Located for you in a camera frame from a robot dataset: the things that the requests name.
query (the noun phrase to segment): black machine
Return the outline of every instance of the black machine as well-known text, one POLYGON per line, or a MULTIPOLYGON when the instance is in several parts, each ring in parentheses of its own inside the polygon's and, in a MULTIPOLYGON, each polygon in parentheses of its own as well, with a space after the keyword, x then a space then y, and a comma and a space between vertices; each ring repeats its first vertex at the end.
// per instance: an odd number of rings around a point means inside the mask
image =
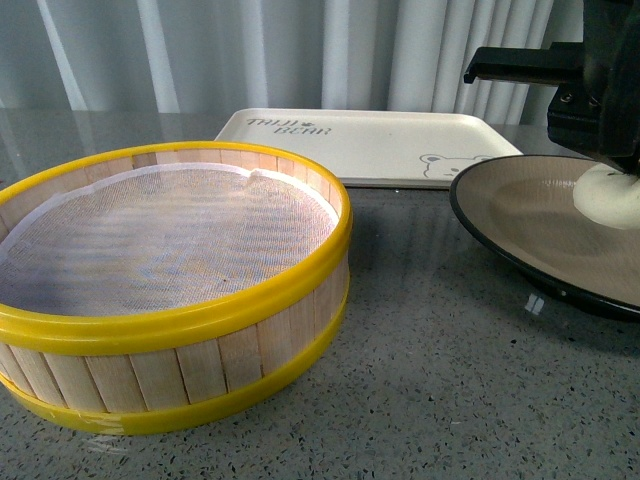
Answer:
POLYGON ((548 50, 481 47, 464 81, 557 85, 549 138, 640 176, 640 0, 584 0, 583 40, 548 50))

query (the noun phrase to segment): white dough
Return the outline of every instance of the white dough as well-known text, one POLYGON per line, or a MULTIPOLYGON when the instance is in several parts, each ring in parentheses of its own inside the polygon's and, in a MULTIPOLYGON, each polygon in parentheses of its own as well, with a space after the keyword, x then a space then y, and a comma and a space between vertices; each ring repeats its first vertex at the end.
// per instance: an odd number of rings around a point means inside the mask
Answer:
POLYGON ((585 217, 622 230, 640 228, 640 179, 598 164, 573 188, 573 203, 585 217))

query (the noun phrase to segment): dark plate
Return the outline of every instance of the dark plate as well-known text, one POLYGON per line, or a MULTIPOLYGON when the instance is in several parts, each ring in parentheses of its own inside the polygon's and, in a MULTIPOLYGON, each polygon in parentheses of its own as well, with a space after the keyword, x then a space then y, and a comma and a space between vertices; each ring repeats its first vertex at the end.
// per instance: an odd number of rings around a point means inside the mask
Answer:
POLYGON ((594 162, 513 156, 460 173, 450 201, 464 227, 534 284, 584 311, 640 320, 640 230, 592 222, 573 186, 594 162))

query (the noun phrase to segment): mesh cloth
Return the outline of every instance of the mesh cloth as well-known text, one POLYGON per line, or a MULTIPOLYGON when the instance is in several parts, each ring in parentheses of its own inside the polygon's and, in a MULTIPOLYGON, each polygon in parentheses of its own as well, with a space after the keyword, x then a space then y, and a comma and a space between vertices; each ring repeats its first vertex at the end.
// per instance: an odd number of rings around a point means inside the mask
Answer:
POLYGON ((279 173, 144 167, 27 215, 0 244, 0 302, 80 316, 192 305, 292 267, 337 221, 317 192, 279 173))

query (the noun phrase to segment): white tray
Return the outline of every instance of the white tray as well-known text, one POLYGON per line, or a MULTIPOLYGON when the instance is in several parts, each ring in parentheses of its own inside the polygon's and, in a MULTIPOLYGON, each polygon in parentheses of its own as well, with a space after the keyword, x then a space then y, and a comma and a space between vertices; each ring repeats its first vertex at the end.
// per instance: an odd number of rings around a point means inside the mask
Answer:
POLYGON ((253 108, 216 140, 298 153, 350 186, 448 188, 470 165, 521 154, 482 120, 442 113, 253 108))

